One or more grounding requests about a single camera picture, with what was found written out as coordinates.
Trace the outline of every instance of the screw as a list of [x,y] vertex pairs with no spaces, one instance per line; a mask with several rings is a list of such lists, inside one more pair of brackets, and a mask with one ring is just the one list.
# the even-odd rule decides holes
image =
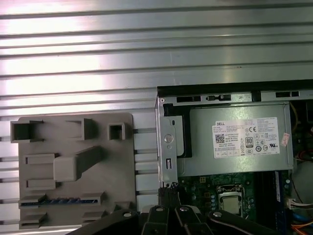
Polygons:
[[124,213],[123,216],[124,216],[124,217],[131,217],[131,216],[132,216],[132,213],[127,212],[127,213]]
[[167,135],[164,137],[164,141],[165,141],[166,143],[171,143],[171,142],[173,142],[173,140],[174,140],[174,137],[173,137],[172,135],[170,135],[170,134],[167,134]]
[[213,215],[215,216],[215,217],[221,217],[222,216],[222,213],[220,213],[220,212],[214,212],[213,213]]
[[180,208],[180,211],[181,211],[181,212],[182,212],[182,211],[183,211],[183,212],[186,212],[186,211],[188,211],[188,210],[189,210],[189,209],[188,209],[187,207],[181,207],[181,208]]

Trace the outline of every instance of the metal slats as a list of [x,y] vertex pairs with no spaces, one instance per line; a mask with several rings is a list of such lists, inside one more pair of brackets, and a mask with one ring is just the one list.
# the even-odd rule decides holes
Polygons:
[[1,0],[0,231],[19,220],[11,120],[132,113],[138,209],[155,204],[156,87],[311,79],[312,11],[313,0]]

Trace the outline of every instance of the motherboard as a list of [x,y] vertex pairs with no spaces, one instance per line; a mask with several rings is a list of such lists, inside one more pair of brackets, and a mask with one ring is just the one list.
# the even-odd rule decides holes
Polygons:
[[179,178],[188,202],[202,213],[222,209],[256,220],[253,173],[233,173]]

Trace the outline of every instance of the gray plastic panel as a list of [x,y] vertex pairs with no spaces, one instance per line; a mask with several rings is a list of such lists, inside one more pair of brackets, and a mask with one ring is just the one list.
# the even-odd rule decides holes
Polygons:
[[41,121],[31,137],[44,141],[19,143],[21,229],[85,224],[116,202],[136,206],[131,114],[24,117],[12,125],[30,120]]

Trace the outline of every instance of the vent slot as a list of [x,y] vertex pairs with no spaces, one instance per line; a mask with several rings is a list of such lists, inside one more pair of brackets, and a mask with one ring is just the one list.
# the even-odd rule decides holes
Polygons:
[[276,98],[290,97],[290,92],[276,92]]
[[185,102],[199,102],[201,101],[201,96],[182,96],[182,97],[177,97],[176,102],[177,103],[185,103]]

